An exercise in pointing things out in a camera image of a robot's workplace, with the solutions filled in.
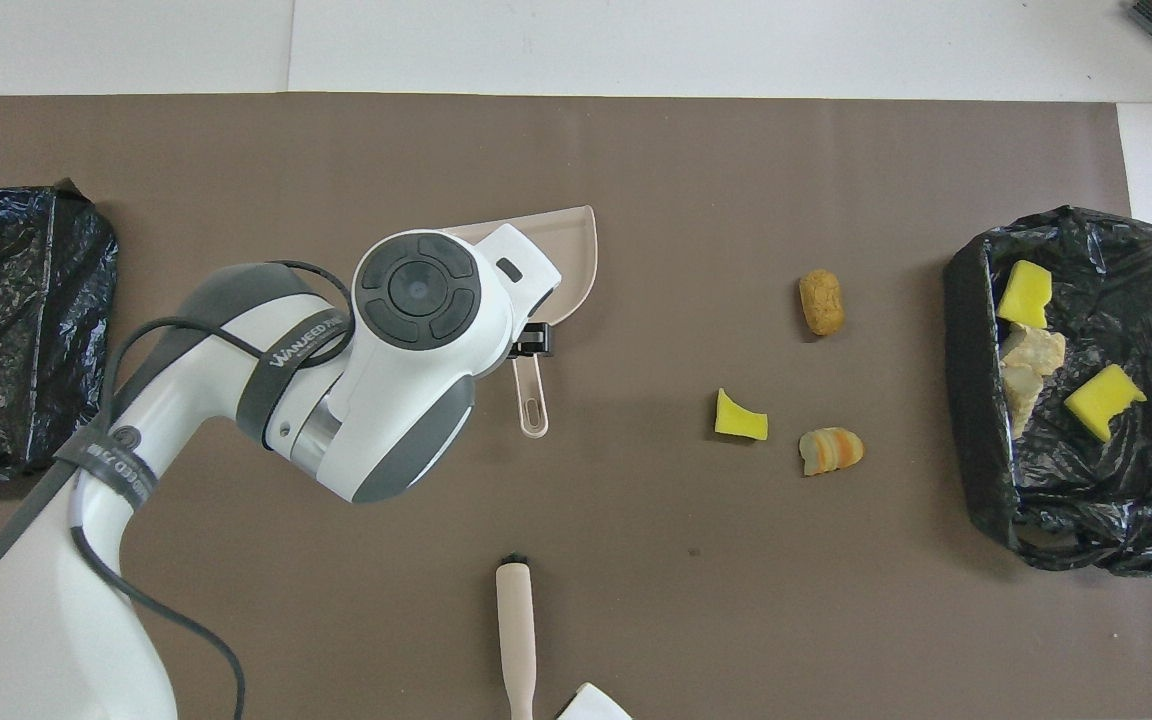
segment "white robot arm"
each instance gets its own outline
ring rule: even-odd
[[[346,500],[394,497],[447,450],[473,379],[506,359],[559,279],[510,225],[475,247],[442,232],[385,238],[353,275],[353,321],[285,265],[207,279],[180,321],[223,328],[247,351],[165,331],[104,410],[113,441],[79,432],[59,456],[90,469],[58,462],[0,536],[0,720],[177,715],[131,602],[76,538],[116,573],[127,521],[203,420],[236,420]]]

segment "velcro strap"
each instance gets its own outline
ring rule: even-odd
[[[287,386],[291,384],[291,376],[347,327],[347,316],[328,306],[301,320],[260,356],[251,377],[247,378],[243,396],[238,397],[237,418],[234,418],[247,437],[270,450],[265,442],[265,427],[274,415],[278,401],[282,400]]]
[[[92,477],[123,497],[132,510],[139,510],[150,493],[159,487],[159,478],[141,456],[97,429],[79,429],[52,457],[73,462],[88,470]]]

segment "black plastic bag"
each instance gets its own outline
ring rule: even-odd
[[[1011,441],[995,317],[1011,265],[1051,270],[1049,328],[1068,338],[1024,434]],[[946,379],[972,522],[1044,570],[1152,574],[1152,225],[1056,209],[980,234],[945,270]],[[1064,407],[1117,363],[1149,397],[1101,444]]]
[[[118,243],[67,181],[0,190],[0,480],[96,415]]]

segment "brown paper sheet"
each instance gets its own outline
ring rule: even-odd
[[[1066,202],[1128,213],[1109,105],[0,97],[0,185],[65,176],[122,238],[114,338],[221,265],[348,275],[401,229],[598,214],[548,437],[506,369],[429,478],[350,506],[215,420],[132,521],[126,574],[233,644],[253,720],[507,717],[509,551],[538,717],[584,680],[641,719],[1152,717],[1152,579],[1032,570],[973,530],[942,379],[957,247]],[[847,325],[813,342],[817,266]],[[767,442],[712,433],[721,386]],[[835,424],[867,456],[804,479],[797,437]],[[180,715],[227,717],[219,655],[146,626]]]

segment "white table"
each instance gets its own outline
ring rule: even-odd
[[[0,0],[0,94],[314,90],[1117,103],[1152,222],[1120,0]]]

